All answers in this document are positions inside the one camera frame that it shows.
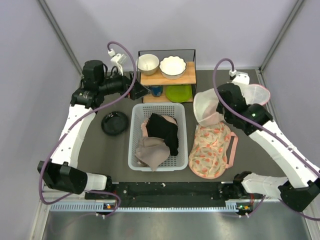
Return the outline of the white mesh laundry bag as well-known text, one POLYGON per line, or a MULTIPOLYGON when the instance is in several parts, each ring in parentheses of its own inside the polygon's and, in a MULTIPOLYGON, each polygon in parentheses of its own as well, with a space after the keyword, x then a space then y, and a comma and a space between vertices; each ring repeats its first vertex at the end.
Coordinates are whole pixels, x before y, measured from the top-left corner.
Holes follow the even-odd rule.
POLYGON ((224 116, 217 112, 218 104, 219 99, 213 88, 194 96, 193 113, 199 125, 208 127, 224 120, 224 116))

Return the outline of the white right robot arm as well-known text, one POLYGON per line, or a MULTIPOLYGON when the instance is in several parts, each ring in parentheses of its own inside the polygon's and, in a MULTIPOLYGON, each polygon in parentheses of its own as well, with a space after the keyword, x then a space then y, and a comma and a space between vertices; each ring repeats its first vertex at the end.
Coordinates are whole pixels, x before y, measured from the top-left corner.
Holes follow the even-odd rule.
POLYGON ((273 177, 244 171, 233 180, 234 194, 239 198, 249 194, 277 198, 303 212, 320 193, 319 167, 297 150, 262 105, 246 102, 238 85, 225 83, 214 91, 219 99, 216 110, 224 120, 262 147, 285 174, 273 177))

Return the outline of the tulip print mesh bra bag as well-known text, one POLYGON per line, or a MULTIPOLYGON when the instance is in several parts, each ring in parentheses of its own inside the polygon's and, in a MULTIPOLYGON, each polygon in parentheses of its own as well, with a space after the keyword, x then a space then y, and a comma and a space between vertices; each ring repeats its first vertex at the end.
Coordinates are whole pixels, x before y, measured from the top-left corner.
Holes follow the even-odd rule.
POLYGON ((203 179, 221 177, 234 165, 238 140, 238 136, 223 122, 198 125, 188 157, 190 170, 203 179))

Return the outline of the beige bra in basket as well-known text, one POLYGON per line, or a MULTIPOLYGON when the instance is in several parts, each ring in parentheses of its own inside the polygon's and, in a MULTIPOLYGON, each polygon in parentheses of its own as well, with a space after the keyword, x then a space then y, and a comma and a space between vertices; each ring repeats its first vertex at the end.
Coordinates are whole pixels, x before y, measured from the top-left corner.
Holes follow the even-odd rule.
POLYGON ((148 136, 146 129, 148 119, 145 119, 141 124, 142 138, 135 149, 135 156, 140 165, 148 166, 154 172, 172 155, 163 139, 148 136))

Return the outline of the pink trimmed mesh laundry bag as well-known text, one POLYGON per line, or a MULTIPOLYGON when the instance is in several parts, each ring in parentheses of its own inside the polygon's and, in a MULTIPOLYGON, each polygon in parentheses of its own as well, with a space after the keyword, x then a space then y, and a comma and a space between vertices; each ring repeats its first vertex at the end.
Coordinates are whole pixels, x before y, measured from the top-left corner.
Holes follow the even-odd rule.
POLYGON ((241 92, 248 105, 265 105, 271 98, 271 93, 267 88, 259 84, 248 84, 241 87, 241 92))

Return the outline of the blue mug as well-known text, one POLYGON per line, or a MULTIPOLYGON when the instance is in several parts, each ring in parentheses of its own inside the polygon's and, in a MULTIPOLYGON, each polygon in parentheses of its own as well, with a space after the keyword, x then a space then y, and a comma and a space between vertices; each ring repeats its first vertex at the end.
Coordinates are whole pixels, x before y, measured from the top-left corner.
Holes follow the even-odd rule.
POLYGON ((155 86, 148 86, 148 89, 150 91, 150 94, 153 97, 160 97, 163 94, 163 86, 162 85, 155 85, 155 86))

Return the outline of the cream round bowl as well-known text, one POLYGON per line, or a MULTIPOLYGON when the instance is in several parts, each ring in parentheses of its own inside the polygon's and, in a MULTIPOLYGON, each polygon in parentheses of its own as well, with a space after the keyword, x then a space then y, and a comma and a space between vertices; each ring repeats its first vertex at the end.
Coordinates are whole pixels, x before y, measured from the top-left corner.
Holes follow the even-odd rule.
POLYGON ((159 58, 153 54, 143 54, 136 60, 138 70, 146 76, 153 75, 157 71, 159 64, 159 58))

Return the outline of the green plastic plate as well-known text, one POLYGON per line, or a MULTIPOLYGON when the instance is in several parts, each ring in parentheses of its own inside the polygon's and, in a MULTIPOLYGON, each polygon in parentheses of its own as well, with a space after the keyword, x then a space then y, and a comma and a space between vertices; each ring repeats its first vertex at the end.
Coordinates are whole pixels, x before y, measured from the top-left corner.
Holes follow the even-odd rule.
POLYGON ((192 97, 191 85, 169 85, 165 88, 166 97, 174 103, 187 102, 192 97))

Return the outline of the black garment in basket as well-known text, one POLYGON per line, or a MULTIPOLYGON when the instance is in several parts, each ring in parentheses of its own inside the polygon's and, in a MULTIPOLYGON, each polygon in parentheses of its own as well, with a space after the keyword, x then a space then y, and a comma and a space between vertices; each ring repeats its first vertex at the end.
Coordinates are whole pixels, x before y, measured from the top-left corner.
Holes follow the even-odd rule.
POLYGON ((178 123, 175 118, 152 113, 146 123, 149 137, 160 138, 169 147, 170 155, 177 156, 179 148, 178 123))

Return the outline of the white scalloped bowl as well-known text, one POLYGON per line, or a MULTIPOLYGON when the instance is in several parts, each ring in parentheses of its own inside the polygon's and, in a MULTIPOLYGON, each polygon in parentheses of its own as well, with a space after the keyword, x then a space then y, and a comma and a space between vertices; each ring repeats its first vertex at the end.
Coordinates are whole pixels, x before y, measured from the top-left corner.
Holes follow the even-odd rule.
POLYGON ((187 63, 179 56, 165 57, 159 63, 161 74, 169 80, 177 80, 187 69, 187 63))

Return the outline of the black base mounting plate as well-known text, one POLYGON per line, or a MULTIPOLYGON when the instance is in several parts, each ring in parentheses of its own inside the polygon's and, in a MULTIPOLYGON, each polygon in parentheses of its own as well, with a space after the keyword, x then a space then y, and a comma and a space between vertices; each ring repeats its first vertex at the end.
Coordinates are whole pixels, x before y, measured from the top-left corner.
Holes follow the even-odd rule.
POLYGON ((123 208, 224 207, 227 200, 252 199, 240 186, 221 182, 120 182, 106 190, 123 208))

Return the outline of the white plastic laundry basket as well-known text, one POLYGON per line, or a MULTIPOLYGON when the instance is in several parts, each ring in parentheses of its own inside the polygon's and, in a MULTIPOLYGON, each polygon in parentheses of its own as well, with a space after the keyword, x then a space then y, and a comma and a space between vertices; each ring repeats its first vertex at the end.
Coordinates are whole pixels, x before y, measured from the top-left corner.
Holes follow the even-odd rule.
POLYGON ((181 103, 140 103, 131 114, 128 166, 142 172, 180 171, 188 165, 185 108, 181 103))

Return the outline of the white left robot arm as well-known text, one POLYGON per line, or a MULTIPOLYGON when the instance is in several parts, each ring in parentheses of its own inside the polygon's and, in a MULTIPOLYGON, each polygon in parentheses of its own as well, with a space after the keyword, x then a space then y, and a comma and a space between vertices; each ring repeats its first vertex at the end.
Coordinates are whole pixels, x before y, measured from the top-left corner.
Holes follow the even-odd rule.
POLYGON ((114 191, 108 177, 78 169, 78 158, 86 132, 96 114, 103 107, 105 96, 119 93, 124 98, 139 99, 149 93, 131 73, 125 76, 121 66, 110 73, 101 60, 88 60, 82 68, 80 87, 72 94, 67 121, 57 147, 37 167, 40 184, 69 194, 96 191, 109 198, 114 191))

